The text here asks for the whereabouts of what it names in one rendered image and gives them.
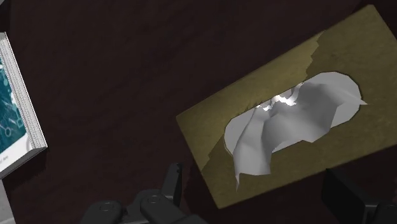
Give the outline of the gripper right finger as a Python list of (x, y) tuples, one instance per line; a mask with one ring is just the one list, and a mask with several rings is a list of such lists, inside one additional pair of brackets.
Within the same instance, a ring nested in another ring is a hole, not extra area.
[(346, 175), (327, 169), (321, 199), (340, 224), (397, 224), (397, 204), (375, 199)]

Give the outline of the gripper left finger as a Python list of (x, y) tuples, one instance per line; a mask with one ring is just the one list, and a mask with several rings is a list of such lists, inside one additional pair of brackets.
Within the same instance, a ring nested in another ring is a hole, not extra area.
[(115, 200), (92, 204), (80, 224), (207, 224), (200, 216), (187, 215), (179, 208), (182, 170), (182, 164), (171, 164), (160, 189), (139, 192), (127, 207)]

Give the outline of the olive tissue box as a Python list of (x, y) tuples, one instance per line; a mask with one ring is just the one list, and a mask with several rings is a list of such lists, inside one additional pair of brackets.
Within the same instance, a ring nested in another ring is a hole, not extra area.
[[(266, 176), (236, 178), (224, 146), (235, 116), (318, 73), (337, 71), (359, 86), (365, 105), (314, 143), (272, 155)], [(397, 144), (397, 39), (372, 5), (316, 34), (177, 116), (218, 208)]]

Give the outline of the teal cover book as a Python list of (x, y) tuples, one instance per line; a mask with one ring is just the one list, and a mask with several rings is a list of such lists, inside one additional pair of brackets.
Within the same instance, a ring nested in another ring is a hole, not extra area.
[(47, 147), (8, 36), (0, 32), (0, 179)]

